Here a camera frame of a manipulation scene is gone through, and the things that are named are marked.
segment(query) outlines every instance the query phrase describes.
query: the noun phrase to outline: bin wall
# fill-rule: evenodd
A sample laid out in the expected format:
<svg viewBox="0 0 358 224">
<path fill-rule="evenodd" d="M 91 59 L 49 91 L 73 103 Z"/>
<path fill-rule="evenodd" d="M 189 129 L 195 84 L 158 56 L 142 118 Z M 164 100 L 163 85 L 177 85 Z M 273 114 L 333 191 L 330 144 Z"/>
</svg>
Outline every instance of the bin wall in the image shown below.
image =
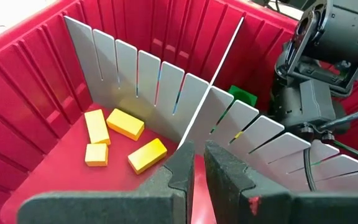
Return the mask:
<svg viewBox="0 0 358 224">
<path fill-rule="evenodd" d="M 257 95 L 260 110 L 268 107 L 273 65 L 296 26 L 232 0 L 67 0 L 8 30 L 0 36 L 0 173 L 10 179 L 0 179 L 0 202 L 91 104 L 64 15 L 207 81 L 244 16 L 215 85 Z M 347 112 L 358 110 L 358 83 L 342 103 Z M 358 121 L 338 139 L 358 149 Z"/>
</svg>

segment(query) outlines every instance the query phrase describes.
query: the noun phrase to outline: red plastic container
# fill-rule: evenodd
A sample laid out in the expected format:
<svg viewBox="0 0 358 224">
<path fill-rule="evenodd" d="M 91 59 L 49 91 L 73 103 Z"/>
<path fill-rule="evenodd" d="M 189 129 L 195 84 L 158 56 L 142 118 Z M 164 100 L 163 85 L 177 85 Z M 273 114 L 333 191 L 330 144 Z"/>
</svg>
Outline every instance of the red plastic container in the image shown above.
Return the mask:
<svg viewBox="0 0 358 224">
<path fill-rule="evenodd" d="M 0 36 L 0 223 L 15 223 L 20 204 L 49 190 L 132 190 L 158 167 L 137 176 L 126 161 L 157 134 L 139 142 L 110 133 L 118 162 L 90 172 L 84 111 L 91 101 L 63 16 L 150 52 L 209 81 L 239 19 L 245 21 L 215 85 L 237 85 L 259 97 L 266 110 L 273 66 L 296 21 L 255 4 L 217 0 L 59 1 Z M 346 111 L 358 110 L 358 82 Z M 340 141 L 358 149 L 358 121 Z M 177 143 L 162 138 L 172 154 Z M 214 223 L 196 158 L 193 223 Z"/>
</svg>

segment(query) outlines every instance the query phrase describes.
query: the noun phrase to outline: wooden block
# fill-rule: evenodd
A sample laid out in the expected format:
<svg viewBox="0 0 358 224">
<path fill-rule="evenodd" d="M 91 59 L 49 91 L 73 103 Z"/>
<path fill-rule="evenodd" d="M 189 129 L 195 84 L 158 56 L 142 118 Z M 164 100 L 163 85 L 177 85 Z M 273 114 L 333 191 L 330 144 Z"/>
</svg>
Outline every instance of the wooden block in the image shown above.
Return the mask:
<svg viewBox="0 0 358 224">
<path fill-rule="evenodd" d="M 107 145 L 110 145 L 110 137 L 102 110 L 86 112 L 85 121 L 86 126 L 88 127 L 91 144 L 106 143 Z"/>
<path fill-rule="evenodd" d="M 135 141 L 137 141 L 144 130 L 144 122 L 125 113 L 114 109 L 107 118 L 107 125 Z"/>
<path fill-rule="evenodd" d="M 109 148 L 106 143 L 87 144 L 85 163 L 88 166 L 107 166 Z"/>
<path fill-rule="evenodd" d="M 167 148 L 159 139 L 154 139 L 129 155 L 128 161 L 136 174 L 140 174 L 164 158 L 165 155 L 167 155 Z"/>
</svg>

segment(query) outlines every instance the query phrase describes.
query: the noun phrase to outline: green block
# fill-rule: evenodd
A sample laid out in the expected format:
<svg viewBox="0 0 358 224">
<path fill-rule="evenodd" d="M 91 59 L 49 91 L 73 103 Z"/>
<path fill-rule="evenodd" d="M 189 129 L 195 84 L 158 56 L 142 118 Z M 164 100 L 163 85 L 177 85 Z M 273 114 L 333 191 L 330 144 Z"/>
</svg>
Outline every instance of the green block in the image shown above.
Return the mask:
<svg viewBox="0 0 358 224">
<path fill-rule="evenodd" d="M 234 100 L 239 100 L 239 101 L 246 103 L 252 107 L 255 107 L 256 101 L 258 100 L 257 96 L 255 96 L 245 90 L 242 90 L 234 85 L 230 87 L 229 93 L 234 96 Z"/>
</svg>

